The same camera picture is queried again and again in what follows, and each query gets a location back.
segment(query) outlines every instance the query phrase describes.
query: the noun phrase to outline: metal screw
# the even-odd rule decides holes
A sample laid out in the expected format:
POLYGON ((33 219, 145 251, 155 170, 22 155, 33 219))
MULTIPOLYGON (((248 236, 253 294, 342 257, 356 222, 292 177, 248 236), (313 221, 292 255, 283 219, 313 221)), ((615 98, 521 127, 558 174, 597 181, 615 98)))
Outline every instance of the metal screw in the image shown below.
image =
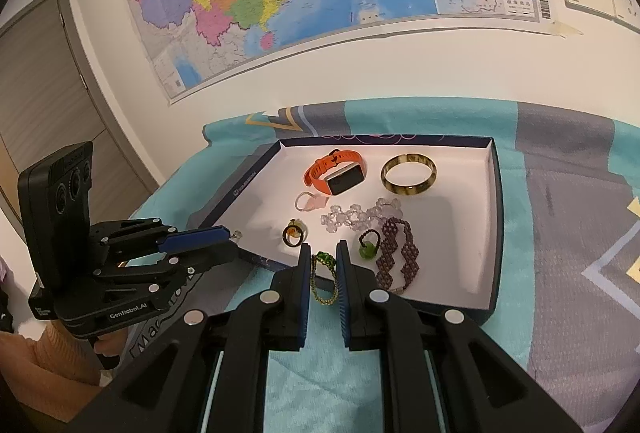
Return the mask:
POLYGON ((197 325, 202 323, 204 320, 204 314, 201 310, 189 310, 187 314, 184 315, 184 322, 188 325, 197 325))
POLYGON ((377 288, 369 292, 369 299, 374 303, 386 303, 389 301, 389 293, 386 290, 377 288))
POLYGON ((260 301, 266 304, 277 303, 280 299, 280 293, 276 290, 265 290, 260 294, 260 301))
POLYGON ((465 315, 455 308, 450 308, 444 313, 444 318, 452 325, 459 325, 465 320, 465 315))

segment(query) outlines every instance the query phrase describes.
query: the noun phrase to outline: blanket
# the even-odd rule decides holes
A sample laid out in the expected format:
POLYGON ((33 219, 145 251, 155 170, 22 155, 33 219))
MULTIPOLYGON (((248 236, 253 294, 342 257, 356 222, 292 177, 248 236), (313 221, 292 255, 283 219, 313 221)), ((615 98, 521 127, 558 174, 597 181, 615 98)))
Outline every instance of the blanket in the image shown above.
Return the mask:
MULTIPOLYGON (((640 377, 640 128, 467 98, 293 106, 205 126, 206 149, 134 216, 196 228, 277 139, 358 134, 494 137, 504 254, 497 307, 483 329, 586 433, 603 431, 640 377)), ((132 330, 121 366, 185 310, 232 309, 270 280, 242 261, 194 276, 170 312, 132 330)), ((382 431, 378 355, 344 348, 336 305, 312 301, 305 348, 271 354, 266 398, 267 433, 382 431)))

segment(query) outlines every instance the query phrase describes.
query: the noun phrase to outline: orange watch strap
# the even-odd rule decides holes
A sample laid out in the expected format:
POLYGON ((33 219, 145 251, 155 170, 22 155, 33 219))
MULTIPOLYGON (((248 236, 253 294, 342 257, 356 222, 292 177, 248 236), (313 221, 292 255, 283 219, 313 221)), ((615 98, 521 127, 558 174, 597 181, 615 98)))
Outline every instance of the orange watch strap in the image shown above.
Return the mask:
POLYGON ((303 180, 306 186, 313 185, 321 193, 331 195, 331 190, 326 180, 320 180, 320 175, 324 175, 331 168, 335 168, 341 162, 358 162, 362 168, 362 172, 366 174, 364 160, 362 155, 353 150, 333 150, 329 155, 325 155, 317 159, 306 170, 303 180))

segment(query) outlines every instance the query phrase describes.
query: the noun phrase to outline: purple beaded bracelet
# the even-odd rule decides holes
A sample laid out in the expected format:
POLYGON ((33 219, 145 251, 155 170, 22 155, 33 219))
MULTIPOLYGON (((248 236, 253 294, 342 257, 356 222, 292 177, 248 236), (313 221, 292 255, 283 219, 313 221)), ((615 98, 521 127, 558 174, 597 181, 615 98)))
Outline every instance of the purple beaded bracelet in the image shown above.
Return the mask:
POLYGON ((402 269, 400 270, 404 276, 404 285, 402 285, 401 288, 395 289, 393 292, 396 294, 402 294, 402 292, 409 287, 420 269, 418 262, 416 261, 420 251, 418 251, 418 248, 414 244, 414 235, 411 232, 411 225, 406 220, 390 217, 382 224, 382 234, 385 238, 380 244, 382 255, 376 260, 376 265, 378 266, 376 279, 378 280, 380 288, 385 290, 389 290, 394 281, 389 274, 389 271, 391 271, 393 266, 396 264, 392 255, 398 249, 398 242, 396 241, 398 223, 404 225, 405 244, 402 246, 402 249, 400 249, 400 254, 404 257, 404 266, 402 266, 402 269))

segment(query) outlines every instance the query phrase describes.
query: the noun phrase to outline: door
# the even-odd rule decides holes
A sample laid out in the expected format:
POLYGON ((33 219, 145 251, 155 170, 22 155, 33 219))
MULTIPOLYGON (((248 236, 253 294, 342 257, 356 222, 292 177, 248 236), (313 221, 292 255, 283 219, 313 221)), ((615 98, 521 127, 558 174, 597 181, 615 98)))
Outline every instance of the door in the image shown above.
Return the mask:
POLYGON ((0 188, 19 219, 17 174, 55 150, 94 143, 92 223, 127 219, 148 198, 104 124, 68 44, 58 0, 42 0, 0 31, 0 188))

